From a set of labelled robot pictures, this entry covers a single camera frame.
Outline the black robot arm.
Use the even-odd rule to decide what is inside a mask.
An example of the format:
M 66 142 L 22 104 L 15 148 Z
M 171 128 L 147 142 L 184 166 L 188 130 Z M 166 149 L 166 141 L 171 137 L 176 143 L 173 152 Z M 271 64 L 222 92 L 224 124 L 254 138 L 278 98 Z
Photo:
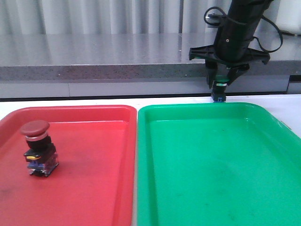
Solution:
M 218 16 L 214 43 L 190 48 L 189 59 L 204 59 L 210 88 L 225 87 L 247 72 L 252 62 L 267 64 L 269 52 L 249 48 L 255 30 L 270 6 L 269 0 L 234 0 Z

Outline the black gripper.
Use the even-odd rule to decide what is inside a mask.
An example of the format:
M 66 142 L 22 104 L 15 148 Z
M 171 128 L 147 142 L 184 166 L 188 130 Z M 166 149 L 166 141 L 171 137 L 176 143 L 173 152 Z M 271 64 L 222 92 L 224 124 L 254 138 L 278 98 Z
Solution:
M 206 82 L 210 89 L 213 88 L 217 75 L 218 64 L 229 68 L 227 85 L 232 84 L 239 76 L 249 70 L 249 64 L 261 62 L 267 64 L 270 60 L 269 53 L 249 48 L 246 45 L 209 45 L 190 48 L 189 60 L 204 59 L 206 66 Z

